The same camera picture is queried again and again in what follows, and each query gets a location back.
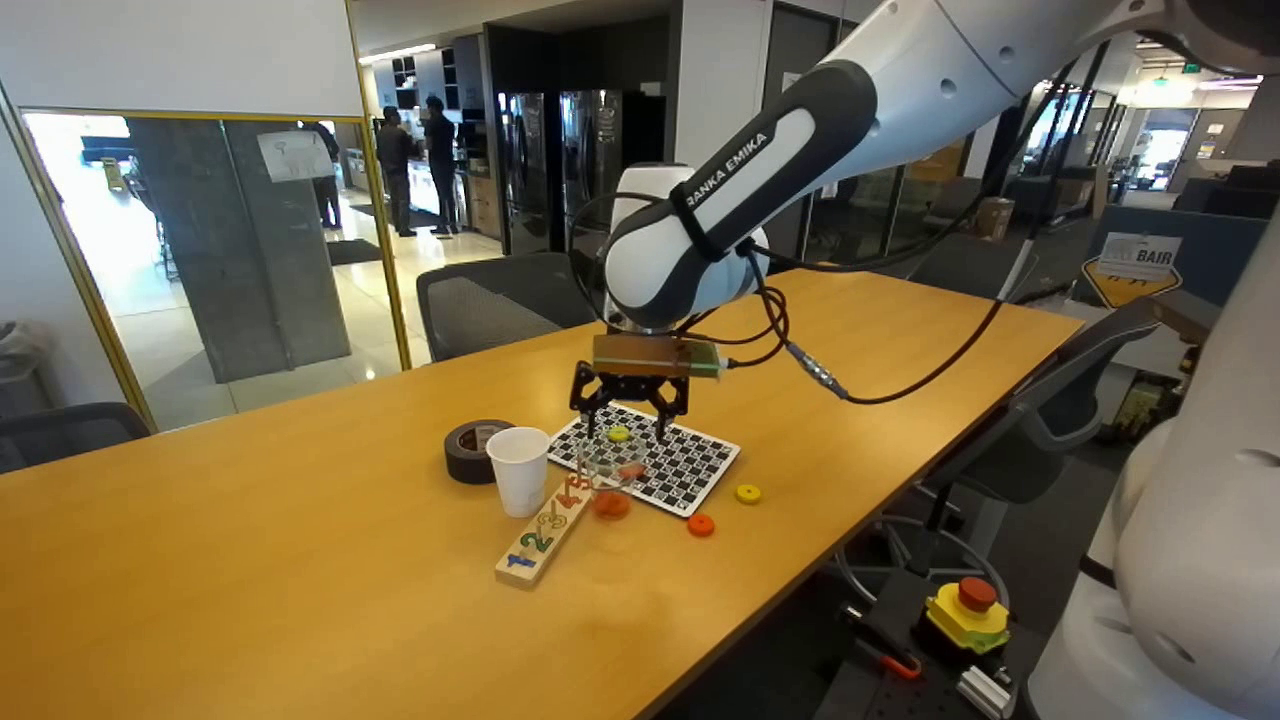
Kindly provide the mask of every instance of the black cable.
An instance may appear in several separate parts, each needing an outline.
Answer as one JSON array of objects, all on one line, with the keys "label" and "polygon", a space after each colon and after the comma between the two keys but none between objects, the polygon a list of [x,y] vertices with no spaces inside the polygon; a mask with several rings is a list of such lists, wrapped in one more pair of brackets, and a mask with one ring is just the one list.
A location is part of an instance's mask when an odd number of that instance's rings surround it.
[{"label": "black cable", "polygon": [[1083,118],[1083,106],[1091,103],[1091,100],[1083,103],[1083,95],[1091,93],[1098,71],[1103,66],[1107,50],[1111,50],[1111,39],[1098,44],[1091,64],[1087,64],[1083,85],[1082,85],[1082,95],[1076,95],[1076,106],[1074,106],[1074,118],[1070,118],[1070,136],[1060,141],[1057,150],[1050,150],[1050,187],[1042,195],[1042,207],[1032,215],[1029,234],[1042,234],[1057,219],[1057,187],[1065,180],[1065,166],[1070,166],[1070,155],[1074,155],[1074,141],[1082,132],[1076,125]]},{"label": "black cable", "polygon": [[581,270],[581,268],[572,268],[576,262],[576,257],[568,252],[568,275],[572,275],[572,288],[576,288],[576,294],[587,302],[587,312],[606,325],[606,329],[615,329],[615,316],[610,316],[606,309],[610,309],[610,292],[592,292],[587,288],[587,275]]},{"label": "black cable", "polygon": [[916,396],[919,387],[937,385],[947,369],[956,369],[975,338],[990,337],[993,321],[1000,316],[1006,301],[993,301],[984,321],[968,331],[968,338],[947,354],[939,358],[934,370],[925,370],[919,380],[914,380],[909,387],[898,387],[898,392],[883,392],[883,396],[852,396],[817,354],[808,354],[797,338],[793,338],[793,321],[790,321],[790,294],[782,288],[770,288],[764,284],[764,270],[753,257],[753,275],[755,275],[755,292],[764,301],[764,312],[770,312],[770,329],[776,331],[776,346],[770,346],[764,354],[755,358],[730,358],[730,369],[755,369],[755,362],[770,362],[782,346],[793,353],[793,358],[822,385],[830,387],[837,400],[846,403],[894,403],[894,400],[906,400],[906,396]]},{"label": "black cable", "polygon": [[916,396],[919,387],[927,387],[934,380],[939,380],[947,369],[956,369],[975,338],[990,337],[993,321],[1000,316],[1000,301],[990,302],[990,316],[968,331],[968,338],[943,358],[937,362],[927,375],[919,375],[909,387],[883,392],[883,396],[852,396],[817,354],[808,354],[797,338],[790,338],[790,353],[797,354],[797,362],[834,396],[842,396],[846,403],[898,403],[906,396]]},{"label": "black cable", "polygon": [[943,234],[901,242],[887,257],[863,257],[863,261],[793,261],[793,257],[782,257],[782,252],[764,252],[764,249],[759,249],[759,257],[770,257],[776,262],[803,268],[803,270],[880,270],[880,268],[894,268],[894,262],[906,262],[906,261],[916,261],[916,257],[934,252],[939,238]]},{"label": "black cable", "polygon": [[696,316],[686,316],[686,325],[675,325],[675,337],[688,337],[701,321],[717,316],[717,309],[705,309]]},{"label": "black cable", "polygon": [[1050,85],[1050,93],[1044,93],[1042,106],[1032,106],[1032,116],[1024,118],[1024,128],[1019,128],[1019,132],[1018,132],[1018,141],[1009,143],[1009,155],[1000,155],[1000,164],[1006,164],[1006,171],[1000,171],[1000,174],[1006,174],[1006,180],[1000,180],[1000,187],[997,187],[997,192],[1006,192],[1006,184],[1009,184],[1009,166],[1014,166],[1018,150],[1024,150],[1024,148],[1029,148],[1029,141],[1032,141],[1036,125],[1044,118],[1050,103],[1057,103],[1057,95],[1060,95],[1060,93],[1065,93],[1065,85],[1074,78],[1076,64],[1082,64],[1082,57],[1076,57],[1074,64],[1065,64],[1065,66],[1052,74],[1052,85]]},{"label": "black cable", "polygon": [[755,337],[701,337],[701,331],[675,331],[701,342],[759,342],[770,331],[776,331],[771,325],[764,325]]}]

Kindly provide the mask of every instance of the paper cup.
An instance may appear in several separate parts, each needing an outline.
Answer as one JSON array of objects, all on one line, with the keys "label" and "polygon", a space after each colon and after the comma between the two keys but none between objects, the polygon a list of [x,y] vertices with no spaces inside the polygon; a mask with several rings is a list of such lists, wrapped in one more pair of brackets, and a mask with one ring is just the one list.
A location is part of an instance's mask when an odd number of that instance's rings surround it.
[{"label": "paper cup", "polygon": [[542,427],[503,427],[487,435],[486,451],[509,516],[532,516],[543,502],[549,448],[553,435]]}]

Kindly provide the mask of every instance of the small wooden block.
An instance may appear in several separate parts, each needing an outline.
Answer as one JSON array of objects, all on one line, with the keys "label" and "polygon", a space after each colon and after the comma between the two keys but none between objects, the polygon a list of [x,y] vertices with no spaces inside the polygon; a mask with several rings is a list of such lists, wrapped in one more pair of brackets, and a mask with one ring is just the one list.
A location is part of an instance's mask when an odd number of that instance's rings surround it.
[{"label": "small wooden block", "polygon": [[517,582],[536,582],[543,566],[557,561],[561,544],[592,502],[595,484],[585,475],[563,475],[563,484],[536,509],[511,549],[491,564],[495,574]]}]

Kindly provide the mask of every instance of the desk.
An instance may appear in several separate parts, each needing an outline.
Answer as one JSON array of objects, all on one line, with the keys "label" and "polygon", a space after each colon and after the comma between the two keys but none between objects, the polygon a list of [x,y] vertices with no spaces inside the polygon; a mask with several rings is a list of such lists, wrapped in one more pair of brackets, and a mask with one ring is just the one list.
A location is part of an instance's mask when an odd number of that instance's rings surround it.
[{"label": "desk", "polygon": [[[883,275],[782,275],[797,338],[857,392],[947,354],[984,301]],[[755,301],[707,331],[759,329]],[[746,444],[719,534],[585,520],[536,590],[522,520],[444,478],[453,424],[572,420],[592,329],[152,435],[0,478],[0,716],[635,716],[696,674],[927,466],[1076,325],[1009,309],[927,392],[847,407],[776,358],[696,385]]]}]

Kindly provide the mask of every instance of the chair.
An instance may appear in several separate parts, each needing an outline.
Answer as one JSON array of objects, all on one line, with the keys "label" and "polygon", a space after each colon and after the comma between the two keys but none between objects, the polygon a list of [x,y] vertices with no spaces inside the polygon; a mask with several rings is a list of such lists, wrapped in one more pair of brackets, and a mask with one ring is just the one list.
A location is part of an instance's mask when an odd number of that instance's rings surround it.
[{"label": "chair", "polygon": [[[1000,572],[990,564],[1009,502],[1036,500],[1065,462],[1065,451],[1101,431],[1098,385],[1107,358],[1135,337],[1155,331],[1155,301],[1131,301],[1091,329],[1076,331],[1042,370],[1032,370],[993,420],[984,420],[934,475],[937,489],[927,520],[877,516],[871,534],[883,539],[887,561],[852,561],[852,544],[834,554],[834,572],[863,600],[894,572],[927,581],[990,574],[1009,603]],[[984,500],[974,520],[974,539],[943,528],[947,500],[968,489]]]},{"label": "chair", "polygon": [[434,268],[415,275],[415,302],[434,358],[592,321],[563,252]]},{"label": "chair", "polygon": [[[1029,262],[1019,268],[1009,301],[1029,302],[1036,294],[1052,294],[1070,288],[1087,257],[1098,222],[1091,219],[1065,219],[1036,234]],[[982,234],[947,234],[927,257],[919,257],[914,280],[974,294],[997,294],[1018,262],[1024,232],[1006,238]]]},{"label": "chair", "polygon": [[0,424],[0,473],[96,451],[148,435],[127,403],[74,403]]}]

